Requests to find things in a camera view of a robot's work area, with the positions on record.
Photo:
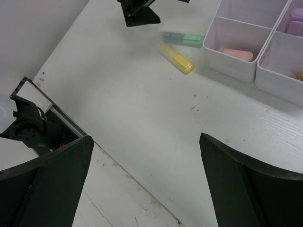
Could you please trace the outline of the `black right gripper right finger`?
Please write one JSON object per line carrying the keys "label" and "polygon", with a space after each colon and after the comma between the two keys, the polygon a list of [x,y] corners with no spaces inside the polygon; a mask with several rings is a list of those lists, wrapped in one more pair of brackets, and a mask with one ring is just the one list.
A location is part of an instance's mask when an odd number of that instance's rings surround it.
{"label": "black right gripper right finger", "polygon": [[303,175],[245,155],[208,134],[200,150],[220,227],[301,227]]}

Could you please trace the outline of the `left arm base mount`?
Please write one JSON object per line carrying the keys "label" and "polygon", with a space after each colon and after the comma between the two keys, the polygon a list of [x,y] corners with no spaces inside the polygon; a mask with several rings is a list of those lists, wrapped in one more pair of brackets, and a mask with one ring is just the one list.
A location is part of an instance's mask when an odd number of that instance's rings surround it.
{"label": "left arm base mount", "polygon": [[61,148],[81,137],[53,110],[44,112],[33,102],[20,97],[17,92],[25,83],[23,79],[12,95],[0,95],[0,136],[21,141],[38,156]]}

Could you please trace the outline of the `tan eraser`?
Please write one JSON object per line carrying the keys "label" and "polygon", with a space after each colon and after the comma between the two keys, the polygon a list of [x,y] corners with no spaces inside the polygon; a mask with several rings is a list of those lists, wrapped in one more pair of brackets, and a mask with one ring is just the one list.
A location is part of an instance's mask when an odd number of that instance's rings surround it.
{"label": "tan eraser", "polygon": [[290,77],[299,81],[303,81],[303,74],[295,74]]}

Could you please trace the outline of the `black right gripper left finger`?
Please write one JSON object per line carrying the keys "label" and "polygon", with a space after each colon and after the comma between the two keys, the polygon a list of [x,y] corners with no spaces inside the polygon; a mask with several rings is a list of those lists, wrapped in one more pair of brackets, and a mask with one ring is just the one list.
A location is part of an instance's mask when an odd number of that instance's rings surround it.
{"label": "black right gripper left finger", "polygon": [[2,227],[71,227],[94,141],[79,138],[0,172]]}

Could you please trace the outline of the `green highlighter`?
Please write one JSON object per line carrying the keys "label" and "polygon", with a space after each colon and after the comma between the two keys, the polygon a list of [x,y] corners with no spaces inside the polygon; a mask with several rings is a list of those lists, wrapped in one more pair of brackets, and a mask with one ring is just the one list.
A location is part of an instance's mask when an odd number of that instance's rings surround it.
{"label": "green highlighter", "polygon": [[167,31],[163,31],[160,36],[166,43],[195,48],[201,48],[205,38],[205,36],[201,34],[185,34]]}

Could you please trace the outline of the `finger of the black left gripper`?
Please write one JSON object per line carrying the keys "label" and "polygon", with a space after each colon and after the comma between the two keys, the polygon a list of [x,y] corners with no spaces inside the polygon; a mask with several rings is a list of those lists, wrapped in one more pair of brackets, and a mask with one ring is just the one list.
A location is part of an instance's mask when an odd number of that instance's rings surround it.
{"label": "finger of the black left gripper", "polygon": [[121,4],[126,26],[159,24],[160,18],[150,8],[155,0],[118,0]]}

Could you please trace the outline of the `pink highlighter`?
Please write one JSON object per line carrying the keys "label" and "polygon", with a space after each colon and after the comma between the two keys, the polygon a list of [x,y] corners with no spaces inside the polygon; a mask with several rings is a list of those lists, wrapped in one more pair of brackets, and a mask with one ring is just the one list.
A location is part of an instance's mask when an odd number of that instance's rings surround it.
{"label": "pink highlighter", "polygon": [[290,14],[290,21],[286,28],[290,35],[303,36],[303,8],[295,8]]}

